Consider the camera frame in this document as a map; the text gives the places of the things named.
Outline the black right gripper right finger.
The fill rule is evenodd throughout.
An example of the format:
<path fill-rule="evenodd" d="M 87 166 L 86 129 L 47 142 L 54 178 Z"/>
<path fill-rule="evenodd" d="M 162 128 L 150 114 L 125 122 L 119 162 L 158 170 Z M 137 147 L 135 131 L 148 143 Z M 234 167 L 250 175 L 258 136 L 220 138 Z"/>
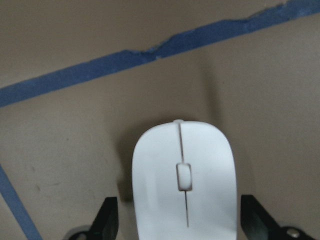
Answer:
<path fill-rule="evenodd" d="M 250 194 L 240 199 L 240 225 L 249 240 L 312 240 L 303 230 L 280 226 L 260 202 Z"/>

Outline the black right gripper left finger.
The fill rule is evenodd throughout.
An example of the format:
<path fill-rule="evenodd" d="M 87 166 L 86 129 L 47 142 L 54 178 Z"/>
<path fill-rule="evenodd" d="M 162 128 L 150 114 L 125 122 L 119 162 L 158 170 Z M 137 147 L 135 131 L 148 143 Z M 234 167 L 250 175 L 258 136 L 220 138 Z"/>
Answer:
<path fill-rule="evenodd" d="M 88 233 L 88 240 L 115 240 L 118 234 L 118 199 L 106 197 Z"/>

